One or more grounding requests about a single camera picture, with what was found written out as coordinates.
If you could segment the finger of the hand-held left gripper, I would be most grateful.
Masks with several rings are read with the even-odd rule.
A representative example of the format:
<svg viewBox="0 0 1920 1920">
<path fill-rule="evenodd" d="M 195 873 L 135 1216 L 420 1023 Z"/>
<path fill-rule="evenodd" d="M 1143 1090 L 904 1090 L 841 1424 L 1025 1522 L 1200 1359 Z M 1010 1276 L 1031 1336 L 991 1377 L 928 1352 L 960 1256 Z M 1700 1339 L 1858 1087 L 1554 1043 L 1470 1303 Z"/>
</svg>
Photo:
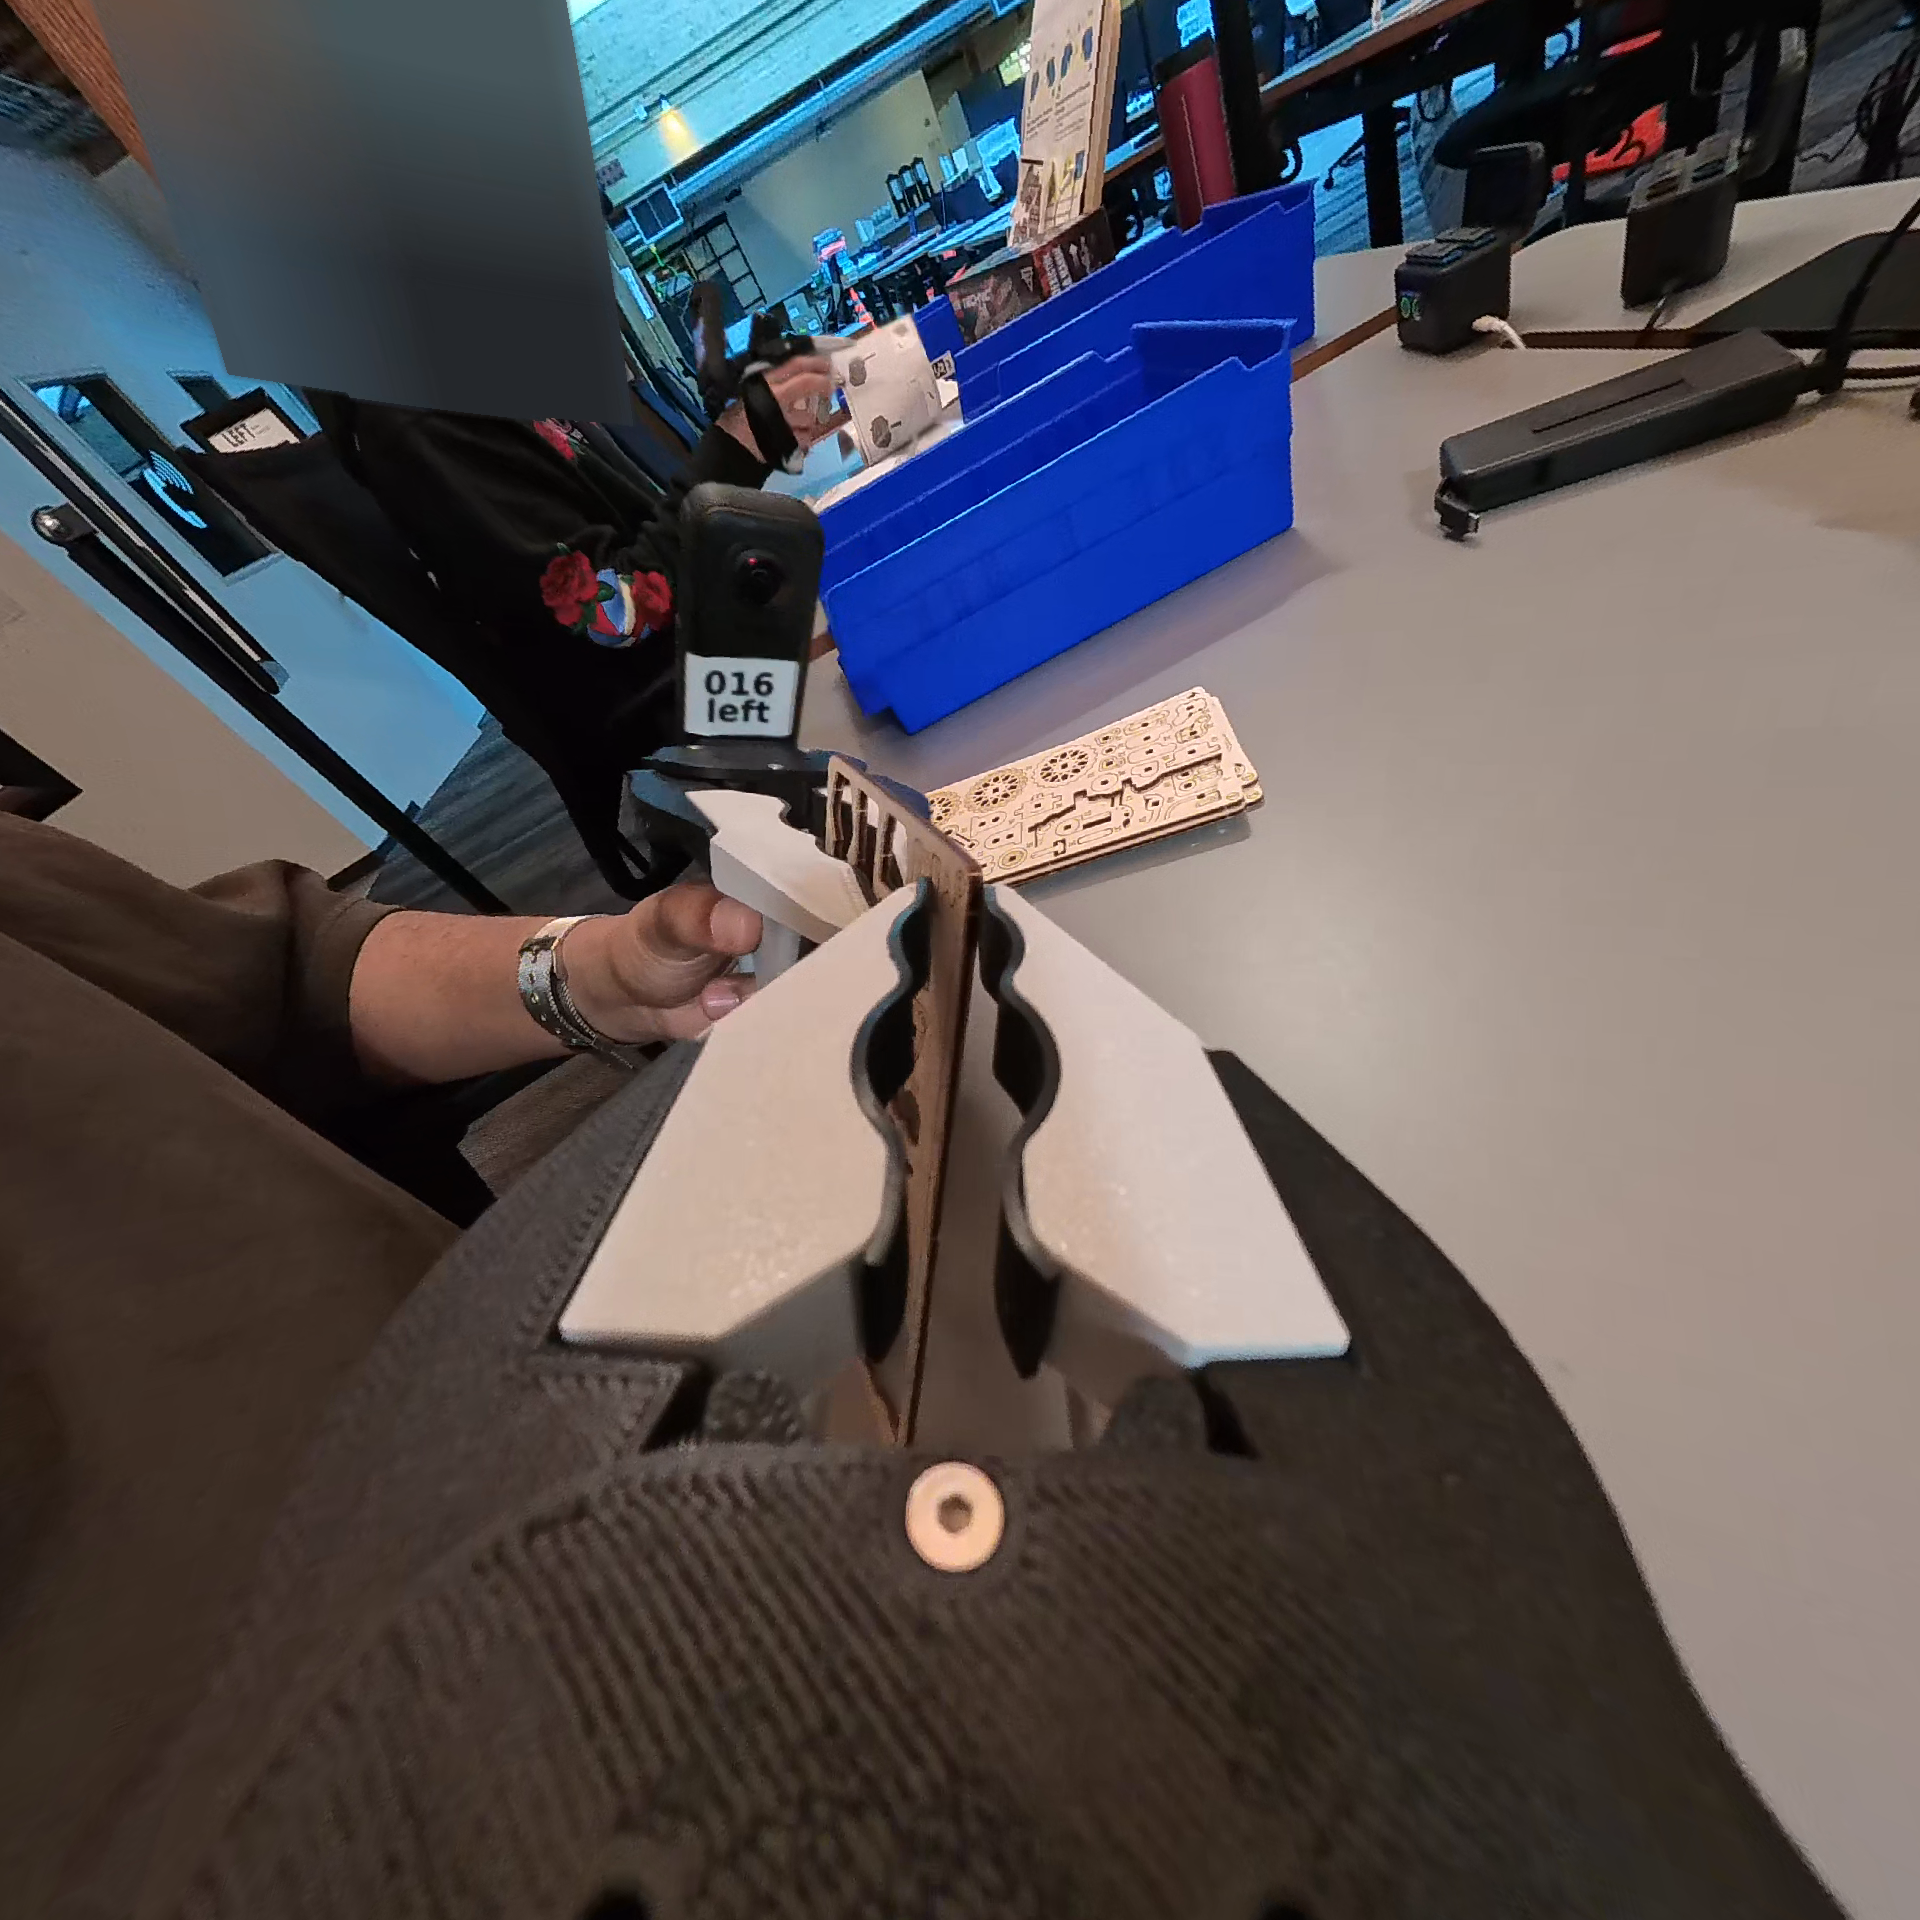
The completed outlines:
<svg viewBox="0 0 1920 1920">
<path fill-rule="evenodd" d="M 873 896 L 855 869 L 794 829 L 777 796 L 698 789 L 688 799 L 713 829 L 710 880 L 763 919 L 754 977 L 780 977 L 868 910 Z"/>
</svg>

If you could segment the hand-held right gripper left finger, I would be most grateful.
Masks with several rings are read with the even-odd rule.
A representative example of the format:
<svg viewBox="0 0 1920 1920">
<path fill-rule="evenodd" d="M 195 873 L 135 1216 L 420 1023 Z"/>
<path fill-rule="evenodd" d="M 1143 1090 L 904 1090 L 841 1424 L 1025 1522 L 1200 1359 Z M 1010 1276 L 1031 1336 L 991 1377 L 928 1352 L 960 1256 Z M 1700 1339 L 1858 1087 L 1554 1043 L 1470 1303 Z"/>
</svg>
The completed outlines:
<svg viewBox="0 0 1920 1920">
<path fill-rule="evenodd" d="M 583 1276 L 580 1352 L 861 1382 L 905 1443 L 935 1269 L 937 1124 L 917 1016 L 937 890 L 877 900 L 694 1049 Z"/>
</svg>

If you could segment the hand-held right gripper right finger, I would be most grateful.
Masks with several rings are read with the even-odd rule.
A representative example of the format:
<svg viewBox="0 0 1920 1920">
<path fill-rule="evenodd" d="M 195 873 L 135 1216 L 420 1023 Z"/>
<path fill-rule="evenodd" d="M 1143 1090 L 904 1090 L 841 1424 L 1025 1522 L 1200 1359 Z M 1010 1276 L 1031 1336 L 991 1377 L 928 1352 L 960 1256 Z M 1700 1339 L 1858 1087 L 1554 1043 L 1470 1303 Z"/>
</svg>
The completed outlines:
<svg viewBox="0 0 1920 1920">
<path fill-rule="evenodd" d="M 991 886 L 975 989 L 975 1443 L 1090 1443 L 1137 1380 L 1350 1346 L 1200 1037 Z"/>
</svg>

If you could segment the laser-cut wooden puzzle sheet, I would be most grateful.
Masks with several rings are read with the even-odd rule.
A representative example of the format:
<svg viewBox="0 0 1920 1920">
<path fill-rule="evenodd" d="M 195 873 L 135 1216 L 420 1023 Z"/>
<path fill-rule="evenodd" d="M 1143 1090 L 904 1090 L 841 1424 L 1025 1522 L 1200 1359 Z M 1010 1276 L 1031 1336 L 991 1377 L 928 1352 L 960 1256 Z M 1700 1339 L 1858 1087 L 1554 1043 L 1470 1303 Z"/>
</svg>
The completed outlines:
<svg viewBox="0 0 1920 1920">
<path fill-rule="evenodd" d="M 855 1300 L 880 1434 L 917 1430 L 947 1162 L 978 966 L 984 873 L 935 809 L 861 759 L 833 754 L 823 850 L 877 909 L 895 983 L 851 1043 L 851 1090 L 887 1146 L 880 1226 Z"/>
</svg>

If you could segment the person's left forearm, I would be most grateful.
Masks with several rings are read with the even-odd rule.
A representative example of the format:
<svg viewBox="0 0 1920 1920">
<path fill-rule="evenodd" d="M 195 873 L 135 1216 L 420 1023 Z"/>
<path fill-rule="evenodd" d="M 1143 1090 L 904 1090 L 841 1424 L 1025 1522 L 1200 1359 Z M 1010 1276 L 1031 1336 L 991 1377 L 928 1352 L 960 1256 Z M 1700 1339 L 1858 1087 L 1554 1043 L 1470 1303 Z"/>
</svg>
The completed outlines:
<svg viewBox="0 0 1920 1920">
<path fill-rule="evenodd" d="M 168 1209 L 160 1162 L 243 1173 L 251 1209 L 347 1162 L 465 1229 L 491 1190 L 461 1127 L 561 1066 L 518 994 L 535 922 L 390 909 L 270 859 L 173 886 L 27 816 L 3 819 L 3 1209 L 63 1209 L 65 1166 Z"/>
</svg>

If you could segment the grey desk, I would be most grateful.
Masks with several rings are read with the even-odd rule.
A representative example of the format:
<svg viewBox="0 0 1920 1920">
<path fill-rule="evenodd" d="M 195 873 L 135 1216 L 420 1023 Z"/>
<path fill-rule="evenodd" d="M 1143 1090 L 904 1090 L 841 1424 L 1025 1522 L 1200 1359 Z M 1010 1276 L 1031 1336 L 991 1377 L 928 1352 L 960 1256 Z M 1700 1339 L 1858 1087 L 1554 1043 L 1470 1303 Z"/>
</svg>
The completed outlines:
<svg viewBox="0 0 1920 1920">
<path fill-rule="evenodd" d="M 1438 532 L 1441 439 L 1647 366 L 1390 330 L 1293 389 L 1297 523 L 904 734 L 943 784 L 1187 686 L 1245 816 L 1043 909 L 1500 1310 L 1740 1762 L 1917 1914 L 1917 420 L 1903 389 Z"/>
</svg>

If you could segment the person's left hand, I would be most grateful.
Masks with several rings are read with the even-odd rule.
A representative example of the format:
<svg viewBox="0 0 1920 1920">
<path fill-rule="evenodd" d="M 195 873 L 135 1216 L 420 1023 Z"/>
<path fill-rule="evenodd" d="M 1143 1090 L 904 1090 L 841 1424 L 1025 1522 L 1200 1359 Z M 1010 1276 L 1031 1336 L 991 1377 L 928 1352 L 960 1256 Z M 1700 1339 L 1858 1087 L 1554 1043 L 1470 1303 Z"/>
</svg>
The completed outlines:
<svg viewBox="0 0 1920 1920">
<path fill-rule="evenodd" d="M 754 994 L 740 962 L 760 937 L 754 909 L 710 880 L 675 883 L 623 917 L 588 917 L 565 930 L 565 994 L 613 1043 L 698 1039 Z"/>
</svg>

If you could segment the white cardboard piece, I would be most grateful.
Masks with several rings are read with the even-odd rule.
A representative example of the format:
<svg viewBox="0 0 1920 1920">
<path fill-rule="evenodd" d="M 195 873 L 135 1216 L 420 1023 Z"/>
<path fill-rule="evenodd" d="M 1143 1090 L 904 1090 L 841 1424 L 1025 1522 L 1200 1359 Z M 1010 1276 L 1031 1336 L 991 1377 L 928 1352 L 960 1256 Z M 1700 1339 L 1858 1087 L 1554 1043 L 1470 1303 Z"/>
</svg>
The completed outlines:
<svg viewBox="0 0 1920 1920">
<path fill-rule="evenodd" d="M 913 316 L 834 342 L 830 366 L 865 464 L 913 450 L 937 424 L 940 379 Z"/>
</svg>

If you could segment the blue plastic bin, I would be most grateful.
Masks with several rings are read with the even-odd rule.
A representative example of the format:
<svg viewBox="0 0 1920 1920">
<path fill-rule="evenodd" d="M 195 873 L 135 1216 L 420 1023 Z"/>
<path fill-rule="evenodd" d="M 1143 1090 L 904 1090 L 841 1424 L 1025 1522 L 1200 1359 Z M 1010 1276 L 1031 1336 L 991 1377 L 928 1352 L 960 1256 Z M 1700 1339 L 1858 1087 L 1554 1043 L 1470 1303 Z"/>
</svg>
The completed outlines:
<svg viewBox="0 0 1920 1920">
<path fill-rule="evenodd" d="M 917 734 L 1288 532 L 1293 323 L 1137 323 L 823 512 L 851 703 Z"/>
<path fill-rule="evenodd" d="M 1218 202 L 1100 264 L 957 353 L 957 406 L 978 420 L 1083 353 L 1108 356 L 1137 323 L 1283 320 L 1315 333 L 1315 184 Z"/>
</svg>

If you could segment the stack of wooden puzzle sheets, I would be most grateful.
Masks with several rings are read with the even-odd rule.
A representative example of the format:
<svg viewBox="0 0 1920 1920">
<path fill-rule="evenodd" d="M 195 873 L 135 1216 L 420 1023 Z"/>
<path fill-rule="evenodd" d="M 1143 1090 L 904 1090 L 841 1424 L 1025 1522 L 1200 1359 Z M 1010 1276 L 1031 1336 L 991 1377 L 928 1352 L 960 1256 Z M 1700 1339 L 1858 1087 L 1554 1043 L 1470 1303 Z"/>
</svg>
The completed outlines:
<svg viewBox="0 0 1920 1920">
<path fill-rule="evenodd" d="M 925 796 L 991 883 L 1020 886 L 1261 804 L 1261 774 L 1203 686 Z"/>
</svg>

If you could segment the dark printed puzzle box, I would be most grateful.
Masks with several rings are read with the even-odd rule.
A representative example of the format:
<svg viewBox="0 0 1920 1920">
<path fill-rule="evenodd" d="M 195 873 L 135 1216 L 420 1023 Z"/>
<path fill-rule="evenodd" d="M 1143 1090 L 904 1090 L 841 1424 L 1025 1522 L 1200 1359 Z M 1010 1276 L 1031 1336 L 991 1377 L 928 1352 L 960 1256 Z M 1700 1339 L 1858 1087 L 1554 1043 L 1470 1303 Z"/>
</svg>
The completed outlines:
<svg viewBox="0 0 1920 1920">
<path fill-rule="evenodd" d="M 1043 243 L 1001 247 L 947 284 L 967 347 L 1020 320 L 1073 284 L 1085 283 L 1118 256 L 1105 206 L 1074 219 Z"/>
</svg>

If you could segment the small black charger box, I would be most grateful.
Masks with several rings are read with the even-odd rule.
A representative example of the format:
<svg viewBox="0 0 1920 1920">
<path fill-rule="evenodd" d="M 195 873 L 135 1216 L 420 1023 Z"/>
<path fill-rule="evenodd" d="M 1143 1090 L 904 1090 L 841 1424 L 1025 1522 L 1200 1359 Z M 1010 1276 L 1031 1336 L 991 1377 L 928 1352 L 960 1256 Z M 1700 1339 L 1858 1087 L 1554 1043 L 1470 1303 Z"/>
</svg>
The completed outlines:
<svg viewBox="0 0 1920 1920">
<path fill-rule="evenodd" d="M 1453 353 L 1511 314 L 1514 239 L 1493 224 L 1458 224 L 1407 250 L 1394 273 L 1397 342 Z"/>
</svg>

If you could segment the long flat black device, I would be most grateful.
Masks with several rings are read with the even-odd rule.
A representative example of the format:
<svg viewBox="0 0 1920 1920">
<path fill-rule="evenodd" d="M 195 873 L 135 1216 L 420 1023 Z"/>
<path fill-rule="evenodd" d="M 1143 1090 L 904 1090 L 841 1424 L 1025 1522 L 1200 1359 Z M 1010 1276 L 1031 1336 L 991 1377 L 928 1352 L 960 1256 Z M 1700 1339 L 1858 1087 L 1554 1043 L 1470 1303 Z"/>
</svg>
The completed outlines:
<svg viewBox="0 0 1920 1920">
<path fill-rule="evenodd" d="M 1490 512 L 1781 420 L 1807 389 L 1810 362 L 1750 329 L 1530 406 L 1444 439 L 1438 524 L 1470 539 Z"/>
</svg>

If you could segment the black box device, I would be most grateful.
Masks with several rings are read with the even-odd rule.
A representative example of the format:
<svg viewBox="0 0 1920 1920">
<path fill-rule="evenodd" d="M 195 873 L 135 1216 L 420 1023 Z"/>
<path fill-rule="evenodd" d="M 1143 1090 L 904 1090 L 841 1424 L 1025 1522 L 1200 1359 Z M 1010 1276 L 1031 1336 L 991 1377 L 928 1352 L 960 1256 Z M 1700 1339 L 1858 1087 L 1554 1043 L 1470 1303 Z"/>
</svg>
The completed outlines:
<svg viewBox="0 0 1920 1920">
<path fill-rule="evenodd" d="M 1653 309 L 1724 270 L 1740 206 L 1738 132 L 1663 150 L 1627 210 L 1620 304 Z"/>
</svg>

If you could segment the black office chair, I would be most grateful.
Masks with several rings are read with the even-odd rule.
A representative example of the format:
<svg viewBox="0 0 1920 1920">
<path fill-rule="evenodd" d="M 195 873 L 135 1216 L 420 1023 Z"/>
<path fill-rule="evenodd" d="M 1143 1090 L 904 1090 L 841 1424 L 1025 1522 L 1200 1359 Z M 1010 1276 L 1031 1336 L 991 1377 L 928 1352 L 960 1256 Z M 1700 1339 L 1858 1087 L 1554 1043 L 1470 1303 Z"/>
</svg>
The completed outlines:
<svg viewBox="0 0 1920 1920">
<path fill-rule="evenodd" d="M 1795 172 L 1820 2 L 1585 2 L 1577 47 L 1540 73 L 1500 82 L 1438 137 L 1433 160 L 1464 172 L 1481 150 L 1537 143 L 1550 164 L 1591 162 L 1661 107 L 1663 150 L 1717 132 L 1724 82 L 1751 59 L 1747 199 L 1781 197 Z"/>
</svg>

